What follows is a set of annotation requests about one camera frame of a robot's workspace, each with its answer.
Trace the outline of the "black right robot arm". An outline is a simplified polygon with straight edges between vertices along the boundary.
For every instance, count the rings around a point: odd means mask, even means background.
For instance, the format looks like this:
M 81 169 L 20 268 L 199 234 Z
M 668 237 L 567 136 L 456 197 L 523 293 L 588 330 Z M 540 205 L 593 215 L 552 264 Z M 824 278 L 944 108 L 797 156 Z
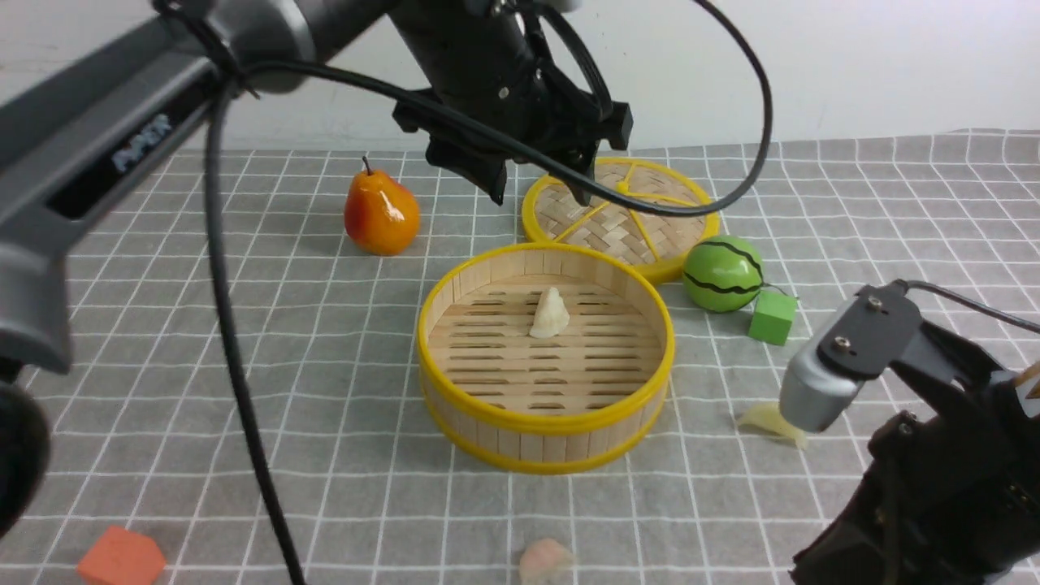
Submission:
M 922 323 L 894 371 L 933 410 L 903 411 L 816 540 L 796 584 L 990 584 L 1039 548 L 1037 379 L 1021 385 L 972 341 Z

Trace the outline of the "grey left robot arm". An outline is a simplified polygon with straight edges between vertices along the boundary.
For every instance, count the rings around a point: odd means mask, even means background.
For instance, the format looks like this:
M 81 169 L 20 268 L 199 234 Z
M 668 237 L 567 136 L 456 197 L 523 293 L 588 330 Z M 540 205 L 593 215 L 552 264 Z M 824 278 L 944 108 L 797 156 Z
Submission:
M 634 123 L 562 21 L 574 1 L 156 1 L 156 16 L 2 108 L 2 530 L 44 477 L 49 427 L 24 366 L 73 363 L 66 260 L 260 63 L 327 63 L 390 15 L 416 96 L 590 175 Z

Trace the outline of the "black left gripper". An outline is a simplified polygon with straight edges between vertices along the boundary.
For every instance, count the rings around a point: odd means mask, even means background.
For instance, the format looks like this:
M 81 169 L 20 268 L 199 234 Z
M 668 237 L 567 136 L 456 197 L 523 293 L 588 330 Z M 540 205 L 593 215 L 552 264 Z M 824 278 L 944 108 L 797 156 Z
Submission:
M 549 1 L 401 1 L 392 23 L 430 82 L 424 96 L 556 159 L 590 206 L 599 145 L 627 148 L 631 109 L 613 100 L 582 39 Z M 504 204 L 501 158 L 464 158 L 456 173 Z

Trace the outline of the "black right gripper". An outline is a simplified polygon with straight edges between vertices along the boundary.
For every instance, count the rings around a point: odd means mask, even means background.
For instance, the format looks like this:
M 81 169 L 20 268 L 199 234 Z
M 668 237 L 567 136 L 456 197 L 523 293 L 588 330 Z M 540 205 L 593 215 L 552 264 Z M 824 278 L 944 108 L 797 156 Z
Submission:
M 980 345 L 921 323 L 891 364 L 933 410 L 907 411 L 869 441 L 887 518 L 1021 522 L 1038 516 L 1038 416 Z

